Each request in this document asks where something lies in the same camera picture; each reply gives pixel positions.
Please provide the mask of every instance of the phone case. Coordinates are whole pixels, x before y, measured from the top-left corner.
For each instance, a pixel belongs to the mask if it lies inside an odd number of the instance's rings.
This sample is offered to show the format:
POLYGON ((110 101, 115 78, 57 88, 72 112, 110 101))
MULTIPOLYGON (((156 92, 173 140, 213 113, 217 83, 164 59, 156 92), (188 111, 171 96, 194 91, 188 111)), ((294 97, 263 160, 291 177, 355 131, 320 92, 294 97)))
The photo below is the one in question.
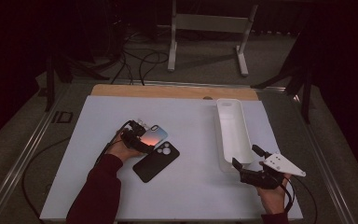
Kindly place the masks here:
POLYGON ((154 125, 141 136, 141 142, 149 146, 157 146, 160 142, 167 138, 167 136, 167 132, 165 132, 158 125, 154 125))
POLYGON ((164 142, 133 165, 132 169, 142 181, 147 183, 178 158, 179 154, 179 151, 170 142, 164 142))

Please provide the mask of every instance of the hand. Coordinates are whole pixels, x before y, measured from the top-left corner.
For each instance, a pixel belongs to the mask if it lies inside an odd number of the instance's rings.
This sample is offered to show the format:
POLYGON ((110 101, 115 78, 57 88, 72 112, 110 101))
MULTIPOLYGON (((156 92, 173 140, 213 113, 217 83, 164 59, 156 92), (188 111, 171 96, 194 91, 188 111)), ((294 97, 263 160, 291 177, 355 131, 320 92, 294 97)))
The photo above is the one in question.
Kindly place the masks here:
POLYGON ((113 145, 106 150, 106 154, 117 156, 123 163, 131 157, 143 155, 142 152, 136 149, 127 148, 126 145, 124 145, 123 140, 121 140, 120 134, 118 134, 117 138, 113 141, 113 145))
MULTIPOLYGON (((290 179, 289 174, 284 174, 286 177, 282 185, 286 188, 288 179, 290 179)), ((284 197, 285 192, 281 186, 276 189, 261 189, 256 188, 257 193, 261 198, 261 203, 263 204, 264 209, 266 209, 267 214, 279 214, 284 212, 284 197)))

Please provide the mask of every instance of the white tabletop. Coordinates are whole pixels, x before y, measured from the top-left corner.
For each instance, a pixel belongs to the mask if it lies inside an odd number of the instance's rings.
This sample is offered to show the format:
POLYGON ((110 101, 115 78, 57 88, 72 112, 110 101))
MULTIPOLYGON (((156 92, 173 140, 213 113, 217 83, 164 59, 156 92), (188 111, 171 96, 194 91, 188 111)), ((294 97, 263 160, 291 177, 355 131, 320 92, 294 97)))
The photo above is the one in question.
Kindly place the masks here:
MULTIPOLYGON (((262 103, 242 101, 242 107, 251 143, 279 152, 262 103)), ((126 161, 117 173, 122 182, 117 220, 260 218, 265 212, 255 188, 219 168, 216 110, 215 100, 89 96, 40 218, 66 218, 103 147, 130 119, 161 126, 180 156, 148 183, 132 170, 141 158, 126 161)), ((248 169, 258 171, 262 158, 255 158, 248 169)), ((297 201, 289 218, 302 218, 297 201)))

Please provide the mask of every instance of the maroon sleeve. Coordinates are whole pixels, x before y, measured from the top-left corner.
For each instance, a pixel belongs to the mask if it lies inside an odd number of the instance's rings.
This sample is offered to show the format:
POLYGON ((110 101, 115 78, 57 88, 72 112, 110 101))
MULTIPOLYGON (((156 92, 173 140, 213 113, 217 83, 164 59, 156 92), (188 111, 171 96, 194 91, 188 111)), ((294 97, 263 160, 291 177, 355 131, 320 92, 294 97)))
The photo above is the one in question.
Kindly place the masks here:
POLYGON ((287 213, 279 213, 274 215, 261 215, 264 224, 289 224, 287 213))
POLYGON ((121 182, 117 171, 123 162, 116 156, 103 155, 92 168, 83 189, 77 195, 66 217, 67 224, 112 224, 120 200, 121 182))

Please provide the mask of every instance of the white plastic container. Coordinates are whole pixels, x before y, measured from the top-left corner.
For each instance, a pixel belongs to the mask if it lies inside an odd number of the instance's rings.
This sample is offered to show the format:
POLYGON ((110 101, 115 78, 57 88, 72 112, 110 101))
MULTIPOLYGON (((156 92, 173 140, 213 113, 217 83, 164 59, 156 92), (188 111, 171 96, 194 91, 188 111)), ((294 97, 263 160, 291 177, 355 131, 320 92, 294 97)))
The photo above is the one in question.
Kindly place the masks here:
POLYGON ((241 101, 218 99, 216 104, 215 127, 220 169, 223 172, 238 172, 231 165, 232 158, 244 166, 255 160, 241 101))

